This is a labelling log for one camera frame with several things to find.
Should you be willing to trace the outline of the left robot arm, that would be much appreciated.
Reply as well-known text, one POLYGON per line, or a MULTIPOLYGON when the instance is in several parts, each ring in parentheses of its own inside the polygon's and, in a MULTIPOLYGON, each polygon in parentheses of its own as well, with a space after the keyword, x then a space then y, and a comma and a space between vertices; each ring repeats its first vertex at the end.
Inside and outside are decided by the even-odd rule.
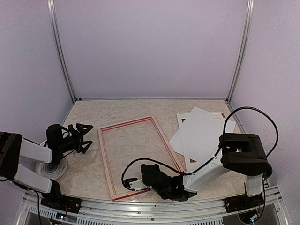
POLYGON ((36 192, 43 206, 77 212, 81 199, 63 195, 58 180, 68 168, 67 156, 85 154, 92 145, 91 140, 84 139, 92 129, 92 125, 80 123, 67 127, 53 124, 47 128, 46 140, 41 144, 21 134, 1 132, 2 181, 36 192))

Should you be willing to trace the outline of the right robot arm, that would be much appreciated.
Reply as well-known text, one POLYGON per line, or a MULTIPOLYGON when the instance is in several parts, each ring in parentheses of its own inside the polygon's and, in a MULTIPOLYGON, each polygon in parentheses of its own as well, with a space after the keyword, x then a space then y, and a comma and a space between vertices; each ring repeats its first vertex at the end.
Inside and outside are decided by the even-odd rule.
POLYGON ((186 201, 214 179, 228 171, 246 176, 245 193, 226 198, 234 208, 250 208, 263 203, 263 181, 272 175, 261 139, 255 134, 225 133, 219 148, 202 166, 185 174, 168 176, 158 164, 141 165, 142 182, 162 199, 186 201))

